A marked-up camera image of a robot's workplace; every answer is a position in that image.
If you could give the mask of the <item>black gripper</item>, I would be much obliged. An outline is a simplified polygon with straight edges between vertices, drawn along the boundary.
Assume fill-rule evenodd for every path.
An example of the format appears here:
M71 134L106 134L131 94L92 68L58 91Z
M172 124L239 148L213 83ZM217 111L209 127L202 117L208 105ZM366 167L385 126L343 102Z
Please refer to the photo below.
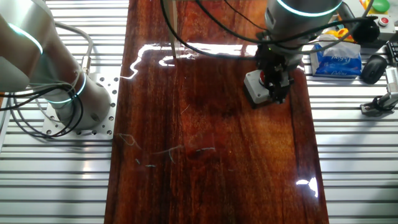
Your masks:
M287 56L271 50L266 44L258 44L255 54L256 68L261 70L260 78L269 84L269 94L273 103L285 102L294 79L288 73L294 70L294 63Z

